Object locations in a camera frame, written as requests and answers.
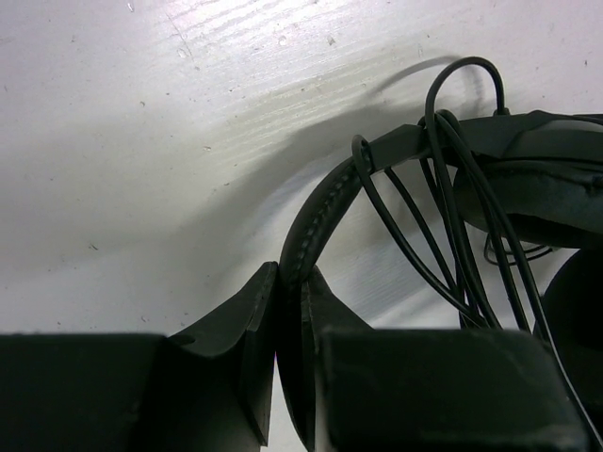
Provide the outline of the black headphones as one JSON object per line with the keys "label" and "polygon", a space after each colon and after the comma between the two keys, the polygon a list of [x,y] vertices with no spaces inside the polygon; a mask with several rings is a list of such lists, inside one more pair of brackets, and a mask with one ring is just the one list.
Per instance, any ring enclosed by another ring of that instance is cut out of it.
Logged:
{"label": "black headphones", "polygon": [[347,159],[315,188],[285,239],[279,272],[288,343],[302,336],[302,286],[364,180],[400,163],[442,157],[457,170],[455,213],[488,234],[513,231],[539,246],[573,249],[543,297],[553,335],[566,347],[602,346],[602,119],[533,111],[456,121],[436,116],[437,140],[405,124]]}

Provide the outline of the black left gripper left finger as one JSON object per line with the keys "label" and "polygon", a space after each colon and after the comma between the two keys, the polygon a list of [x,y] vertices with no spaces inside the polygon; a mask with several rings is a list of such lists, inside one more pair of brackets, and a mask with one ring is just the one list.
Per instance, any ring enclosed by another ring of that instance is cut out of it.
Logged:
{"label": "black left gripper left finger", "polygon": [[161,365],[162,447],[262,447],[269,438],[277,265],[172,336]]}

